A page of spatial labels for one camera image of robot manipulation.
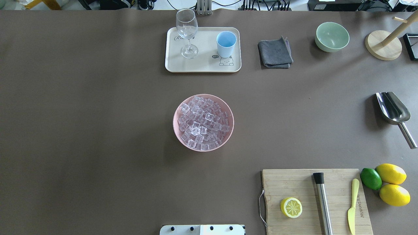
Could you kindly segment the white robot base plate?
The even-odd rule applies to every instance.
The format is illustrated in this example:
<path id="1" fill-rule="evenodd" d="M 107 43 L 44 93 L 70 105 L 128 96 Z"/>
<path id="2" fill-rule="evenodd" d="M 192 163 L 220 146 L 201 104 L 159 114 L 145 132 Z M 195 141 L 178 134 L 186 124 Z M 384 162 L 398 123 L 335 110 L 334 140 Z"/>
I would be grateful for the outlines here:
<path id="1" fill-rule="evenodd" d="M 245 235 L 244 225 L 209 224 L 209 225 L 165 225 L 160 235 Z"/>

